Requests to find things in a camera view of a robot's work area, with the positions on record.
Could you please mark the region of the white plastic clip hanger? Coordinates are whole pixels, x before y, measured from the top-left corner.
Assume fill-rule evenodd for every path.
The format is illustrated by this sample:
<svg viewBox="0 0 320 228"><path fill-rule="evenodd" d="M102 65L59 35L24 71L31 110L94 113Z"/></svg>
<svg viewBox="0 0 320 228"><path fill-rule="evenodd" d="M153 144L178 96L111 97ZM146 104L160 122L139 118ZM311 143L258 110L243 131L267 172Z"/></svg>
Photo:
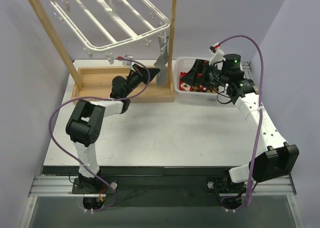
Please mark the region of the white plastic clip hanger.
<svg viewBox="0 0 320 228"><path fill-rule="evenodd" d="M145 26L144 33L136 33L117 13L116 6L113 0L95 0L98 5L101 6L104 15L104 23L101 23L100 19L97 19L93 13L83 4L81 0L72 0L82 10L82 12L89 18L89 20L95 25L95 27L105 36L107 43L102 46L95 46L84 35L80 28L75 24L70 16L70 6L68 0L61 0L64 4L62 8L56 0L50 0L50 4L56 11L56 15L59 17L62 23L68 25L72 32L84 45L84 50L87 52L90 58L94 53L106 54L106 57L110 64L114 62L114 58L111 50L119 48L125 45L129 45L138 41L145 41L145 46L150 44L150 38L155 35L165 34L171 26L169 19L150 1L140 0L151 11L152 19L159 19L159 24L154 26L147 19L143 17L127 0L117 0L128 11L132 18L136 18L138 22Z"/></svg>

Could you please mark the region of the brown argyle sock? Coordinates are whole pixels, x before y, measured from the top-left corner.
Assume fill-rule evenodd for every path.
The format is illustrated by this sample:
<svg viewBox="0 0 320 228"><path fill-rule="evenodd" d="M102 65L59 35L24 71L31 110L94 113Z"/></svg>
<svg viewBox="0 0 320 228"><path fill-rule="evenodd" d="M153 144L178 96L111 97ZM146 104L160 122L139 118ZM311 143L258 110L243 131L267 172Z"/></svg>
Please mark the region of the brown argyle sock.
<svg viewBox="0 0 320 228"><path fill-rule="evenodd" d="M201 86L201 85L192 86L191 91L192 92L200 92L200 93L218 93L218 92L220 92L219 86L217 86L217 85L208 86L208 87Z"/></svg>

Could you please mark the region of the red patterned sock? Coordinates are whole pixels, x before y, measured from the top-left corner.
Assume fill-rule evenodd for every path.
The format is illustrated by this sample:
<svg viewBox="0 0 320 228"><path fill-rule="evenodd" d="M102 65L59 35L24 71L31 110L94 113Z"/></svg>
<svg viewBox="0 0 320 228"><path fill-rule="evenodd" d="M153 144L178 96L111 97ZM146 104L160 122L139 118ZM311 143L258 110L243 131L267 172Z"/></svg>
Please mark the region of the red patterned sock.
<svg viewBox="0 0 320 228"><path fill-rule="evenodd" d="M186 92L189 92L192 90L192 86L187 84L187 83L184 83L184 82L180 82L179 83L179 89L181 91L186 91Z"/></svg>
<svg viewBox="0 0 320 228"><path fill-rule="evenodd" d="M187 75L186 72L180 72L179 79L181 79L181 78L184 77L185 75Z"/></svg>

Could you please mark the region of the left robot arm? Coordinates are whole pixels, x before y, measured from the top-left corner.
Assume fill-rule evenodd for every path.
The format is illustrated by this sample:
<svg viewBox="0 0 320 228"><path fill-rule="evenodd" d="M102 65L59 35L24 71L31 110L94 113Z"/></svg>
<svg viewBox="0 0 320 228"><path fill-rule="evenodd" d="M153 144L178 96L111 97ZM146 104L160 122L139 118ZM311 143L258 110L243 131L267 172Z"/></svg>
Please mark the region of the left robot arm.
<svg viewBox="0 0 320 228"><path fill-rule="evenodd" d="M65 131L73 142L79 162L78 179L89 193L97 193L103 186L101 169L97 162L95 142L103 119L125 113L131 103L129 94L141 83L147 84L160 73L159 68L143 68L134 64L127 77L116 76L111 83L110 98L113 101L89 102L79 100L67 122Z"/></svg>

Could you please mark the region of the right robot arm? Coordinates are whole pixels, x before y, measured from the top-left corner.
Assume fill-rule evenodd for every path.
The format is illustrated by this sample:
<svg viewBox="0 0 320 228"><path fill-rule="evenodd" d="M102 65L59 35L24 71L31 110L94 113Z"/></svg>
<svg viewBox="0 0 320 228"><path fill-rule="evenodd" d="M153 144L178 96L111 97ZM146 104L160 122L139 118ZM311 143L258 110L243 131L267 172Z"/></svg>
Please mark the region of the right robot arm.
<svg viewBox="0 0 320 228"><path fill-rule="evenodd" d="M196 59L181 82L210 89L225 88L227 96L256 135L250 162L229 170L229 175L221 180L224 190L232 192L241 182L261 183L291 173L299 149L289 144L276 129L262 104L257 85L246 78L241 69L239 54L223 55L217 62Z"/></svg>

